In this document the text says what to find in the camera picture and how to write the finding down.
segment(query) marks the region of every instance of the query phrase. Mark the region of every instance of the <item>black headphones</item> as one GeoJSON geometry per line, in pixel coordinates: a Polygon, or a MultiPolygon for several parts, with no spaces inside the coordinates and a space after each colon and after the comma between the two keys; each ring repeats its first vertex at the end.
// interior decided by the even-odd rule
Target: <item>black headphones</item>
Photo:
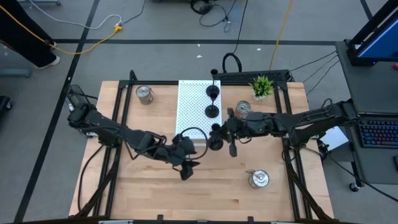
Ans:
{"type": "Polygon", "coordinates": [[[210,12],[210,10],[213,8],[213,6],[214,6],[214,5],[213,5],[212,3],[210,3],[209,0],[192,0],[192,1],[191,1],[191,9],[192,9],[195,13],[197,13],[197,14],[199,14],[199,15],[207,14],[208,12],[210,12]],[[199,10],[197,10],[197,9],[195,9],[194,5],[195,5],[196,3],[198,3],[198,2],[200,2],[200,1],[203,1],[205,4],[202,5],[202,6],[199,8],[199,10]]]}
{"type": "Polygon", "coordinates": [[[242,63],[241,63],[241,61],[239,60],[238,56],[236,56],[234,53],[227,53],[226,55],[224,55],[224,58],[223,58],[223,72],[226,73],[226,70],[225,70],[225,60],[226,60],[229,56],[232,56],[232,57],[235,59],[235,62],[236,62],[236,64],[238,65],[239,72],[242,72],[242,63]]]}

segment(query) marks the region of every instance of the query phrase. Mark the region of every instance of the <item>person's leg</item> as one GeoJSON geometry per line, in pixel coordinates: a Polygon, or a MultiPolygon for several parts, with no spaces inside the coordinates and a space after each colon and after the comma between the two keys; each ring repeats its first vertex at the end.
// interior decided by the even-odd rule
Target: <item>person's leg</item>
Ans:
{"type": "Polygon", "coordinates": [[[29,17],[17,0],[0,0],[0,4],[30,31],[44,40],[48,40],[50,44],[54,44],[54,40],[29,17]]]}
{"type": "MultiPolygon", "coordinates": [[[[0,0],[1,6],[9,6],[8,3],[4,4],[8,1],[14,0],[0,0]]],[[[0,39],[37,67],[49,65],[57,59],[48,46],[28,33],[2,10],[0,10],[0,21],[0,39]]]]}

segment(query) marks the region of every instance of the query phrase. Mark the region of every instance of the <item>wooden table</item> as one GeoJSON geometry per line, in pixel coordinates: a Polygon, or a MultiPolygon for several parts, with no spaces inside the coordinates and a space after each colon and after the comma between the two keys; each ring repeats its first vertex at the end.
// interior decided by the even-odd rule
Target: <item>wooden table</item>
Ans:
{"type": "MultiPolygon", "coordinates": [[[[127,125],[132,129],[143,129],[166,135],[172,139],[175,134],[178,85],[150,86],[154,93],[151,105],[140,104],[133,86],[127,125]]],[[[293,113],[308,110],[303,83],[288,83],[293,113]]],[[[98,111],[111,118],[118,82],[103,82],[97,104],[98,111]]],[[[239,100],[246,100],[252,110],[276,113],[275,98],[253,101],[248,86],[222,86],[221,102],[223,120],[226,109],[234,108],[239,100]]],[[[123,93],[121,107],[126,91],[123,93]]],[[[285,111],[283,93],[280,92],[285,111]]],[[[96,138],[89,139],[81,163],[99,148],[96,138]]],[[[307,146],[318,150],[311,140],[307,146]]],[[[255,138],[249,144],[237,142],[238,157],[229,155],[228,144],[219,151],[209,151],[200,159],[201,164],[194,167],[194,175],[186,181],[171,169],[170,164],[152,161],[143,156],[132,161],[125,148],[122,149],[118,179],[111,218],[155,220],[163,214],[165,220],[219,220],[245,221],[253,216],[255,221],[294,221],[290,199],[288,178],[284,161],[281,158],[282,141],[267,136],[255,138]],[[270,182],[263,189],[252,189],[248,184],[248,169],[263,169],[270,176],[270,182]]],[[[319,206],[333,216],[328,189],[321,160],[315,153],[302,150],[302,164],[307,189],[319,206]]],[[[82,205],[92,196],[98,186],[104,150],[88,165],[83,180],[82,205]]],[[[77,213],[77,189],[70,214],[77,213]]],[[[104,212],[103,194],[100,214],[104,212]]],[[[305,217],[302,196],[297,189],[301,217],[305,217]]]]}

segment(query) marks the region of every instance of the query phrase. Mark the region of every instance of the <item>potted plant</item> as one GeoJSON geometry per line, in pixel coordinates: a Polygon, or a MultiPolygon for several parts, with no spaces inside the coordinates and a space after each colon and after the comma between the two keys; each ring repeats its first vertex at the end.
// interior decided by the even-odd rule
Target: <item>potted plant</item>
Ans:
{"type": "Polygon", "coordinates": [[[265,97],[272,94],[274,88],[272,87],[272,81],[269,81],[267,77],[258,76],[254,78],[254,83],[249,83],[252,86],[252,94],[254,100],[262,100],[265,97]]]}

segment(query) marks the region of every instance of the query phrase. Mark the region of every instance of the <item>tin can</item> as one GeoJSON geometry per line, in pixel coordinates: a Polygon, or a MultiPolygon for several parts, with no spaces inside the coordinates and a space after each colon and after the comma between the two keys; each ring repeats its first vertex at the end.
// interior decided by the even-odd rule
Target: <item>tin can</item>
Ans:
{"type": "Polygon", "coordinates": [[[254,189],[265,187],[269,183],[269,176],[264,170],[248,170],[246,171],[249,176],[249,184],[254,189]]]}
{"type": "Polygon", "coordinates": [[[248,113],[251,111],[251,105],[249,102],[247,101],[239,101],[238,104],[236,104],[236,108],[235,108],[235,115],[238,118],[246,118],[246,116],[248,115],[248,113]]]}
{"type": "Polygon", "coordinates": [[[139,86],[136,90],[136,94],[143,105],[149,105],[154,100],[152,89],[148,86],[139,86]]]}

